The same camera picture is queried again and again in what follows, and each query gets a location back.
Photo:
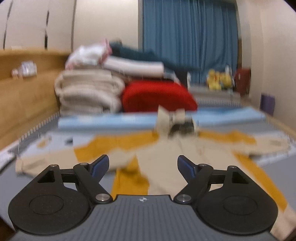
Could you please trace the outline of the light blue sheet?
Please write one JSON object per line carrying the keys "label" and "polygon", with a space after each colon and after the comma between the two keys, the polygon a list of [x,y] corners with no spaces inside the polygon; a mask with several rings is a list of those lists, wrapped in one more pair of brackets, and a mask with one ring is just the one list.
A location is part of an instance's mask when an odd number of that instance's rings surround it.
{"label": "light blue sheet", "polygon": [[[265,120],[265,114],[247,108],[202,108],[187,111],[186,116],[200,126],[219,126],[231,123]],[[154,128],[156,113],[117,113],[95,116],[70,116],[58,120],[60,130],[145,130]]]}

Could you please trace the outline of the wooden headboard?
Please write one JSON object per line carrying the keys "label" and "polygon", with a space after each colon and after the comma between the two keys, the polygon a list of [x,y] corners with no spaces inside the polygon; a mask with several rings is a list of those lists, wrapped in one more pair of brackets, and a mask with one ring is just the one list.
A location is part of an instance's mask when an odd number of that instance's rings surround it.
{"label": "wooden headboard", "polygon": [[[58,112],[54,82],[69,54],[37,49],[1,51],[1,148]],[[36,64],[37,75],[13,77],[12,70],[24,61]]]}

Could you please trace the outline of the purple box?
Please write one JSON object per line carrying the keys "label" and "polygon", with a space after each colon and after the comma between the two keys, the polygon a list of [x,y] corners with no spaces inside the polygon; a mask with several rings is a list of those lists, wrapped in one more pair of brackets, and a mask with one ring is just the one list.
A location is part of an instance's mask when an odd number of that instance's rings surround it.
{"label": "purple box", "polygon": [[260,99],[260,110],[273,116],[275,108],[275,97],[269,94],[262,94]]}

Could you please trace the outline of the folded beige blanket stack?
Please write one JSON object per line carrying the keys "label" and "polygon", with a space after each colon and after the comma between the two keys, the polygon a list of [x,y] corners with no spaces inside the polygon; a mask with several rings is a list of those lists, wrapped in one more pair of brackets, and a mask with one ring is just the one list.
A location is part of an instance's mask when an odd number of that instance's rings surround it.
{"label": "folded beige blanket stack", "polygon": [[61,115],[97,115],[121,111],[125,83],[106,70],[65,70],[54,89]]}

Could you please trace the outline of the yellow plush toys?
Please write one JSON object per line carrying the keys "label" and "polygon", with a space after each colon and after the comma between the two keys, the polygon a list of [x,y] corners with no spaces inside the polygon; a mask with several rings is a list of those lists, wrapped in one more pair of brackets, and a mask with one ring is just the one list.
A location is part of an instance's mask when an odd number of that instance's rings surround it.
{"label": "yellow plush toys", "polygon": [[225,68],[224,72],[215,71],[210,69],[208,71],[207,86],[210,90],[220,91],[226,89],[232,89],[233,87],[233,76],[229,68]]}

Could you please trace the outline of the dark red bag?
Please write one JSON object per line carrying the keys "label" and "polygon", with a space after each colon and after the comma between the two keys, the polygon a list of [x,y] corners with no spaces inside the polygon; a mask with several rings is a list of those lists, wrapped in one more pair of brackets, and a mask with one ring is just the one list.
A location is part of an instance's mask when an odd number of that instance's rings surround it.
{"label": "dark red bag", "polygon": [[249,94],[250,82],[251,82],[251,69],[250,68],[238,68],[235,73],[235,91],[240,94],[241,97]]}

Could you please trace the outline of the red knitted blanket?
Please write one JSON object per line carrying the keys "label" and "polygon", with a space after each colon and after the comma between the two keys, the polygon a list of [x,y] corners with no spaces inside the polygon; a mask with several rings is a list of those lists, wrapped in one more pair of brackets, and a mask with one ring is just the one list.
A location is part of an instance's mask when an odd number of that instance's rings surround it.
{"label": "red knitted blanket", "polygon": [[121,103],[126,113],[155,112],[159,106],[168,111],[198,108],[188,90],[172,81],[133,81],[123,91]]}

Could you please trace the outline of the small items on headboard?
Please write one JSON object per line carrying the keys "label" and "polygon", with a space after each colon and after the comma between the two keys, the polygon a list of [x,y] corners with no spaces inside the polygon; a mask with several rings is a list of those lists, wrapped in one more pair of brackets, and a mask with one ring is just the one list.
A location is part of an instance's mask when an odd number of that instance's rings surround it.
{"label": "small items on headboard", "polygon": [[27,78],[37,75],[37,65],[33,61],[23,61],[18,68],[11,71],[15,78]]}

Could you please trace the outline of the white rolled pillow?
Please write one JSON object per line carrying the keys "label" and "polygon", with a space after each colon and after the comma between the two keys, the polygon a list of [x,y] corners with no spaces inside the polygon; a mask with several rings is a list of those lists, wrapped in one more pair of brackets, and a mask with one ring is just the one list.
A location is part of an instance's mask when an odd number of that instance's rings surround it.
{"label": "white rolled pillow", "polygon": [[123,75],[137,77],[163,77],[165,69],[162,62],[129,60],[115,56],[107,57],[102,67]]}

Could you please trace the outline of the white pink cloth bundle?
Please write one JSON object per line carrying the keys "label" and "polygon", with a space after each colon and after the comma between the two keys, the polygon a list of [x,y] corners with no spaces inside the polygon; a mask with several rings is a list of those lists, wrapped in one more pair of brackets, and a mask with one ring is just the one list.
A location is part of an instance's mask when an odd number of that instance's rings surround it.
{"label": "white pink cloth bundle", "polygon": [[112,53],[107,39],[92,45],[81,45],[71,53],[65,63],[65,69],[75,69],[78,66],[97,66],[102,64]]}

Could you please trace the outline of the dark teal garment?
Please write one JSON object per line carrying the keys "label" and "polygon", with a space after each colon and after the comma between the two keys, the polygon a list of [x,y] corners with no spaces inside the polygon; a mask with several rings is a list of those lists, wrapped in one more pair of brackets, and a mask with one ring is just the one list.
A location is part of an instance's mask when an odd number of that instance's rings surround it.
{"label": "dark teal garment", "polygon": [[200,69],[192,66],[182,66],[180,64],[175,64],[172,61],[168,61],[164,58],[158,57],[153,51],[141,52],[132,48],[124,47],[119,42],[111,42],[110,46],[112,48],[112,56],[125,58],[129,60],[145,61],[145,62],[161,62],[165,68],[173,71],[196,71],[200,72]]}

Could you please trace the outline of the blue curtain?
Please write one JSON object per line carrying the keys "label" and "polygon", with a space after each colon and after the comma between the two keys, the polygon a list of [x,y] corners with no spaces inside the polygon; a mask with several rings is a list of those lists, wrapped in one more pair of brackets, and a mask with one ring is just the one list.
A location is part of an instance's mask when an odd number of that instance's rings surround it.
{"label": "blue curtain", "polygon": [[235,71],[238,63],[236,5],[226,1],[144,1],[143,50],[194,68],[192,84],[210,69]]}

